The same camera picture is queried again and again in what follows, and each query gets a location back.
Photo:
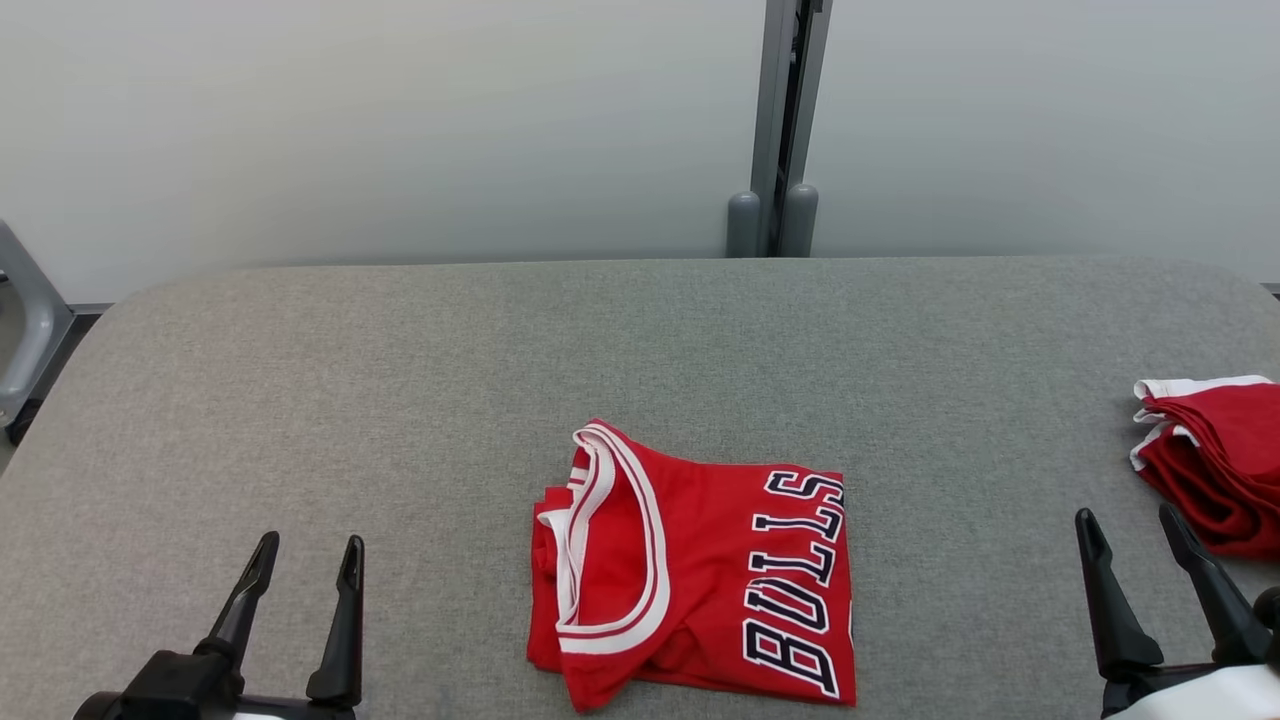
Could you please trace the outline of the red white Bulls jersey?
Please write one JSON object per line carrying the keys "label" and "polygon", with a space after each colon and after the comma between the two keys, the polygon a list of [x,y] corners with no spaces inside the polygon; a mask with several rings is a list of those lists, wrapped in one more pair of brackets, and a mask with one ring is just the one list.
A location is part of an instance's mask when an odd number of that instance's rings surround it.
{"label": "red white Bulls jersey", "polygon": [[532,506],[526,656],[577,712],[635,680],[858,702],[844,477],[695,462],[595,419]]}

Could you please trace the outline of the red shorts white waistband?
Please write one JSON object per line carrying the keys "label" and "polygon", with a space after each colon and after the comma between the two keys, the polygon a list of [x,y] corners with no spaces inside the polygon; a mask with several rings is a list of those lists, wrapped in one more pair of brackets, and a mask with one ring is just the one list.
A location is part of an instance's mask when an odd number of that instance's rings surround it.
{"label": "red shorts white waistband", "polygon": [[1263,375],[1143,379],[1129,454],[1215,553],[1280,562],[1280,383]]}

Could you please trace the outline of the grey chair frame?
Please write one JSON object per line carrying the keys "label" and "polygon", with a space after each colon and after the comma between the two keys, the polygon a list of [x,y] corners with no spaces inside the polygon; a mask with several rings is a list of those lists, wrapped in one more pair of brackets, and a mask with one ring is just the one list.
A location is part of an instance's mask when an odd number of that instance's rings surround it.
{"label": "grey chair frame", "polygon": [[0,272],[15,291],[23,314],[17,347],[0,363],[0,439],[17,447],[42,404],[36,391],[64,345],[74,313],[4,220]]}

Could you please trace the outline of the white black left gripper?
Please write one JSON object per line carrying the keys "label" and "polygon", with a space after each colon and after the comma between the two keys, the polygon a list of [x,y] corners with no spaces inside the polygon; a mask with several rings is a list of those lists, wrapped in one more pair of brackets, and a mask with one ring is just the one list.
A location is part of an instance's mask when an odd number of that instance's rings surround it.
{"label": "white black left gripper", "polygon": [[[260,538],[210,633],[196,644],[196,655],[243,661],[279,544],[276,530]],[[335,578],[337,602],[321,662],[306,685],[308,700],[242,696],[232,720],[357,720],[355,707],[364,697],[365,559],[364,539],[351,536]]]}

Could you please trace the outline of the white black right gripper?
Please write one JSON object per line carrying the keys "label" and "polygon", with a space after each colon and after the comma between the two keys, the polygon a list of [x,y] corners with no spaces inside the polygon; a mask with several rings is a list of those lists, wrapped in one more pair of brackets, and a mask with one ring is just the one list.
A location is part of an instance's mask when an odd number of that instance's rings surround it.
{"label": "white black right gripper", "polygon": [[1112,570],[1111,546],[1089,509],[1075,515],[1096,665],[1105,679],[1101,720],[1280,720],[1280,664],[1265,662],[1271,630],[1181,512],[1158,519],[1213,637],[1215,664],[1160,666],[1164,652],[1142,629]]}

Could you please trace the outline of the grey partition post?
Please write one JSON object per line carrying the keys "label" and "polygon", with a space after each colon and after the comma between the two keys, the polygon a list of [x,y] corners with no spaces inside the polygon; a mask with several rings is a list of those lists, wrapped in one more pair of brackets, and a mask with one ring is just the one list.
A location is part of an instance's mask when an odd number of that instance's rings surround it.
{"label": "grey partition post", "polygon": [[835,0],[765,0],[750,188],[728,201],[727,258],[806,258],[819,208],[805,169]]}

